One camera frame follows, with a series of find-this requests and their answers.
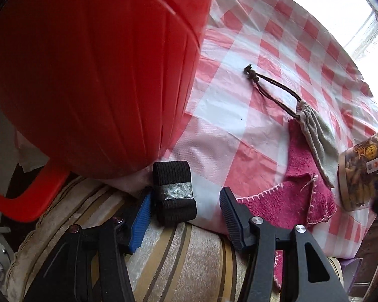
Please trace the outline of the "magenta knit glove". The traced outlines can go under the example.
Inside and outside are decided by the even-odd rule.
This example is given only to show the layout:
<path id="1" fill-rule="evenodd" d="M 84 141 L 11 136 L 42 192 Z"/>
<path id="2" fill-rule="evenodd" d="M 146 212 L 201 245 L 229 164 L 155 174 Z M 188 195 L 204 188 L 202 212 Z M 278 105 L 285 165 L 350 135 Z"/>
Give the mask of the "magenta knit glove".
<path id="1" fill-rule="evenodd" d="M 288 167 L 283 181 L 254 196 L 239 198 L 238 202 L 273 226 L 293 228 L 301 224 L 311 228 L 327 222 L 337 212 L 337 205 L 298 122 L 291 120 L 288 130 Z"/>
<path id="2" fill-rule="evenodd" d="M 281 290 L 282 289 L 282 281 L 283 281 L 283 251 L 278 250 L 275 252 L 274 257 L 274 283 L 276 287 Z"/>

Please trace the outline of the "grey drawstring pouch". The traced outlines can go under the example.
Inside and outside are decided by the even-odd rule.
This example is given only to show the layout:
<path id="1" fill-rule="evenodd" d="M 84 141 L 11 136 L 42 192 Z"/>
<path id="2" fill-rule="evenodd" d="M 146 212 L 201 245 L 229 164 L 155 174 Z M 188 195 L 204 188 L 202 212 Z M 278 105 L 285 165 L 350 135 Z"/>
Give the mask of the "grey drawstring pouch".
<path id="1" fill-rule="evenodd" d="M 244 68 L 244 74 L 261 95 L 274 102 L 299 123 L 300 129 L 311 149 L 320 175 L 328 187 L 334 188 L 337 183 L 339 152 L 335 136 L 320 114 L 289 87 L 263 74 L 255 72 L 251 64 Z M 295 98 L 297 101 L 296 109 L 290 109 L 290 107 L 283 102 L 273 97 L 273 95 L 259 83 L 261 79 L 284 90 Z"/>

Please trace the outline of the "black elastic band roll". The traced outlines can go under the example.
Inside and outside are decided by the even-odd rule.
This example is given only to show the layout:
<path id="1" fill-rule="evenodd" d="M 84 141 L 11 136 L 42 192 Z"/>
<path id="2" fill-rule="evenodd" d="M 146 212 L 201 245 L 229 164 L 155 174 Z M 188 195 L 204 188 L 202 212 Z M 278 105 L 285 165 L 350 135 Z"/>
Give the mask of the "black elastic band roll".
<path id="1" fill-rule="evenodd" d="M 187 161 L 155 162 L 152 203 L 160 226 L 175 226 L 197 216 L 192 176 Z"/>

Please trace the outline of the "glass jar with metal lid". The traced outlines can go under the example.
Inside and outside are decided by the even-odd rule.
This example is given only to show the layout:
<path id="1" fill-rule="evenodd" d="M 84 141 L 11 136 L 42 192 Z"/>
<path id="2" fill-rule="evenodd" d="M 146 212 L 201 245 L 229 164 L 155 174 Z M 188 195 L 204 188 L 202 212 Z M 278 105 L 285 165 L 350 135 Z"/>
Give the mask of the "glass jar with metal lid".
<path id="1" fill-rule="evenodd" d="M 338 182 L 341 203 L 346 211 L 371 206 L 377 195 L 378 133 L 339 155 Z"/>

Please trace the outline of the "purple cardboard box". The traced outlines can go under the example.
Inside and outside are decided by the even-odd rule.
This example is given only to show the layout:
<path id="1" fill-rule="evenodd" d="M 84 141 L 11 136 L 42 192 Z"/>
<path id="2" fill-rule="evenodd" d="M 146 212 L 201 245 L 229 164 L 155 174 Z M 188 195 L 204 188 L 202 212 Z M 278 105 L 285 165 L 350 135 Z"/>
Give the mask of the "purple cardboard box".
<path id="1" fill-rule="evenodd" d="M 350 293 L 363 262 L 362 258 L 340 259 L 343 272 L 343 283 L 347 293 Z"/>

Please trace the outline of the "striped velvet cushion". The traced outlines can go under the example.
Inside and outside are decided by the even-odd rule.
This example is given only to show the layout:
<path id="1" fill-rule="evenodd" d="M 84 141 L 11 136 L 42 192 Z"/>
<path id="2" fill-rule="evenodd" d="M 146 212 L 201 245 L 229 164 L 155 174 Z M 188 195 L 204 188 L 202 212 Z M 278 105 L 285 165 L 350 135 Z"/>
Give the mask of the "striped velvet cushion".
<path id="1" fill-rule="evenodd" d="M 67 228 L 99 226 L 126 195 L 92 179 L 68 183 L 15 253 L 4 293 L 21 301 L 38 270 Z M 174 228 L 151 223 L 136 252 L 126 257 L 137 301 L 237 301 L 246 261 L 228 239 L 191 224 Z"/>

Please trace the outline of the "red white checkered tablecloth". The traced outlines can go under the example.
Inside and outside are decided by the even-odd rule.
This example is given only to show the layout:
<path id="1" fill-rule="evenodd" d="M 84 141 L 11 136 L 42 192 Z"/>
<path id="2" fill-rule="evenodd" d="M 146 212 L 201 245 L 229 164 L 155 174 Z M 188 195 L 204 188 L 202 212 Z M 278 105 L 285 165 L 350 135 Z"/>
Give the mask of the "red white checkered tablecloth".
<path id="1" fill-rule="evenodd" d="M 212 0 L 185 114 L 162 156 L 193 173 L 193 224 L 224 233 L 218 196 L 253 199 L 282 181 L 296 96 L 346 150 L 378 132 L 378 106 L 346 51 L 292 0 Z"/>

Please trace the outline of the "red thermos jug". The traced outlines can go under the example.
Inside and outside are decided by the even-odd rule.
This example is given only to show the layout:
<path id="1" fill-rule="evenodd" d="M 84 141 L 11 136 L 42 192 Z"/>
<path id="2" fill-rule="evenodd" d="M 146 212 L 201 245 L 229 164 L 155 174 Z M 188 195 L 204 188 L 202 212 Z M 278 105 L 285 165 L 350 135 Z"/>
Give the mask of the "red thermos jug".
<path id="1" fill-rule="evenodd" d="M 212 0 L 0 0 L 0 109 L 48 163 L 0 212 L 38 219 L 70 172 L 117 179 L 167 150 Z"/>

